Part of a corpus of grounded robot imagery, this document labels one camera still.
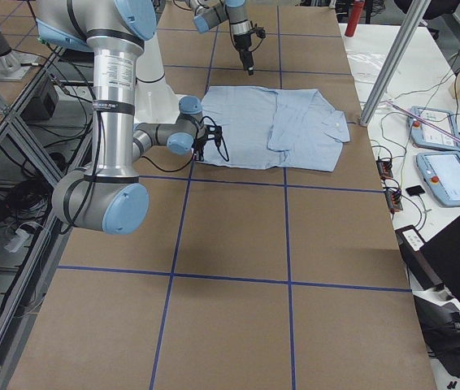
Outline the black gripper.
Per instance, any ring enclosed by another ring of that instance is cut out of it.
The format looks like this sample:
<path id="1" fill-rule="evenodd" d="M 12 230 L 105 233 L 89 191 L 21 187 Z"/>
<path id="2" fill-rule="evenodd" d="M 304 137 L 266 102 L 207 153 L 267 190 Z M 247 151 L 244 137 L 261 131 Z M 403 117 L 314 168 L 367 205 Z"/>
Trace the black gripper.
<path id="1" fill-rule="evenodd" d="M 243 69 L 247 71 L 249 76 L 254 74 L 254 59 L 250 47 L 252 39 L 250 33 L 233 34 L 233 45 L 238 51 Z"/>
<path id="2" fill-rule="evenodd" d="M 208 142 L 209 132 L 206 125 L 197 129 L 193 141 L 193 161 L 202 163 L 204 161 L 204 148 Z"/>

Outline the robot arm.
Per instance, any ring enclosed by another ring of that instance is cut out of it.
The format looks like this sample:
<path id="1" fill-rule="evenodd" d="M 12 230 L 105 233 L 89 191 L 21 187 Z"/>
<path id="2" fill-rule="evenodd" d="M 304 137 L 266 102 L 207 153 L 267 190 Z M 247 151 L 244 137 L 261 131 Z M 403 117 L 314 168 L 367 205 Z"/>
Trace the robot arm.
<path id="1" fill-rule="evenodd" d="M 252 35 L 263 37 L 264 30 L 253 24 L 248 17 L 246 1 L 216 1 L 209 5 L 207 1 L 173 1 L 183 11 L 193 13 L 193 24 L 199 33 L 228 22 L 231 43 L 239 54 L 243 69 L 249 76 L 254 74 Z"/>
<path id="2" fill-rule="evenodd" d="M 41 1 L 37 28 L 45 41 L 94 54 L 92 162 L 58 182 L 53 210 L 71 227 L 134 232 L 150 201 L 134 162 L 154 146 L 174 154 L 202 146 L 207 130 L 201 103 L 181 98 L 175 123 L 134 122 L 137 60 L 157 28 L 150 1 Z"/>

